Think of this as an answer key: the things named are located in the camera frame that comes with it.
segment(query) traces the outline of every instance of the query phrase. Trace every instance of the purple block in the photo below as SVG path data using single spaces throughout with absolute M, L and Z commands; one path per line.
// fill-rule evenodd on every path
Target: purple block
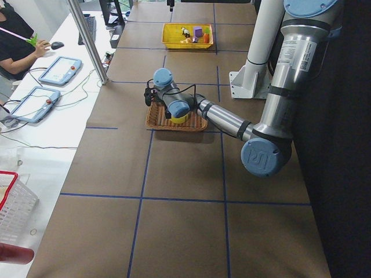
M 197 38 L 202 37 L 202 27 L 201 26 L 195 26 L 193 27 L 193 36 L 196 36 Z

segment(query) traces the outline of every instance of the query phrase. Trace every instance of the brown basket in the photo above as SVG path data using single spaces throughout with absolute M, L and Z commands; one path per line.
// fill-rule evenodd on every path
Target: brown basket
M 161 103 L 152 103 L 147 114 L 147 126 L 158 130 L 202 131 L 207 128 L 208 121 L 190 112 L 184 123 L 173 123 L 165 118 L 165 107 Z

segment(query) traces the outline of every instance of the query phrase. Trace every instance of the black shirt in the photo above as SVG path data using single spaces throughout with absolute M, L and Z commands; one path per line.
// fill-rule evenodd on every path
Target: black shirt
M 6 17 L 5 21 L 0 21 L 0 27 L 27 39 L 33 35 L 34 30 L 19 16 L 19 14 L 7 8 L 0 9 L 0 12 Z M 30 43 L 0 30 L 0 61 L 9 58 L 12 58 L 13 61 L 18 61 L 27 57 L 33 51 L 35 51 L 35 48 Z M 26 71 L 27 70 L 16 75 L 9 73 L 9 75 L 17 80 L 21 80 Z

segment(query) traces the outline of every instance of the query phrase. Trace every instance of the yellow bin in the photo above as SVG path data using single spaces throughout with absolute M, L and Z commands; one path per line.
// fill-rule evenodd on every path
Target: yellow bin
M 193 36 L 193 27 L 200 26 L 204 34 L 209 29 L 209 43 L 203 42 L 203 37 L 195 43 L 181 43 L 186 38 L 182 34 L 182 28 L 188 29 Z M 162 29 L 162 43 L 168 49 L 207 49 L 213 45 L 213 30 L 211 24 L 193 24 L 193 23 L 165 23 Z

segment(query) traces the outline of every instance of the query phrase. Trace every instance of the person's hand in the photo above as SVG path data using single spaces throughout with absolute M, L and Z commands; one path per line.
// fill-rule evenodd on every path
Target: person's hand
M 36 55 L 37 58 L 40 58 L 45 55 L 47 51 L 49 51 L 50 43 L 47 42 L 46 40 L 39 40 L 36 45 L 35 45 L 35 51 L 34 54 Z

